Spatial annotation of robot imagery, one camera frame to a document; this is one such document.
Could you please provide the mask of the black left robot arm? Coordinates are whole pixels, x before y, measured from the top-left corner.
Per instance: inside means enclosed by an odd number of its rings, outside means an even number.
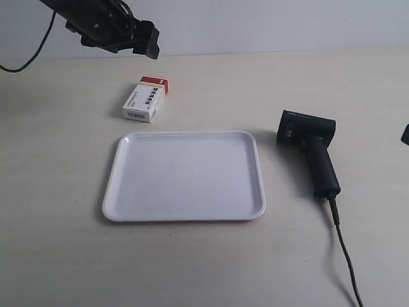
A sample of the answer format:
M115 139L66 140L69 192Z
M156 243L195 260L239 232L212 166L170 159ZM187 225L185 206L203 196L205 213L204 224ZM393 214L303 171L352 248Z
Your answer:
M111 53L131 49L157 59L159 31L154 23L138 20L124 1L55 0L43 4L66 20L65 27L81 36L81 44Z

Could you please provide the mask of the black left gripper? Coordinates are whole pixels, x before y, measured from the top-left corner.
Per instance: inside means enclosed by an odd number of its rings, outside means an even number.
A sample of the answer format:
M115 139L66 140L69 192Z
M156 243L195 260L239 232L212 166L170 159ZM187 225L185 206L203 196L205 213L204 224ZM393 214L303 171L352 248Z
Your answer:
M56 13L66 28L92 46L110 46L133 39L132 52L157 59L159 31L148 20L138 21L124 1L57 1Z

